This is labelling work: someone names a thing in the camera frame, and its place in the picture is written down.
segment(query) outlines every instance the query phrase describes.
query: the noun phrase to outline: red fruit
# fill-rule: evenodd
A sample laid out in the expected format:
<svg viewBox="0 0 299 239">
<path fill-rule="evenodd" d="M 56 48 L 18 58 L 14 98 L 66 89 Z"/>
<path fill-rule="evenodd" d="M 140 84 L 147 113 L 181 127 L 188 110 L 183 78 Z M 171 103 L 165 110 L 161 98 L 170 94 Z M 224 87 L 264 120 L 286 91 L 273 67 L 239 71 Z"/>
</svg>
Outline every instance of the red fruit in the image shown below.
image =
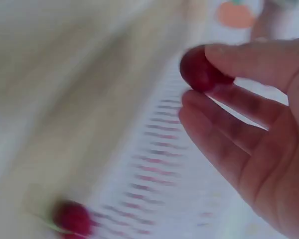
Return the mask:
<svg viewBox="0 0 299 239">
<path fill-rule="evenodd" d="M 201 93 L 234 82 L 234 78 L 224 75 L 207 60 L 204 45 L 186 52 L 180 62 L 180 74 L 191 88 Z"/>
<path fill-rule="evenodd" d="M 62 201 L 56 207 L 53 222 L 59 228 L 72 233 L 64 234 L 67 239 L 87 237 L 93 231 L 94 224 L 89 211 L 83 205 L 72 201 Z"/>
</svg>

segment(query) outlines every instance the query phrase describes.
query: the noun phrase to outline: orange pumpkin print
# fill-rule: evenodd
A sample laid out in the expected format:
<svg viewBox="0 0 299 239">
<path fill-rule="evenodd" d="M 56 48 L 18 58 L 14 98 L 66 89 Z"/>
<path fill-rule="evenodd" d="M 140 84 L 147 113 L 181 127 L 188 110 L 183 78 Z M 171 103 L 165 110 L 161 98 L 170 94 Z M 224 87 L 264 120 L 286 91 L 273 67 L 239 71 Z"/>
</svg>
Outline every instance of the orange pumpkin print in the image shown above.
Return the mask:
<svg viewBox="0 0 299 239">
<path fill-rule="evenodd" d="M 247 5 L 240 4 L 237 0 L 222 3 L 218 8 L 217 18 L 223 25 L 232 28 L 251 27 L 256 19 Z"/>
</svg>

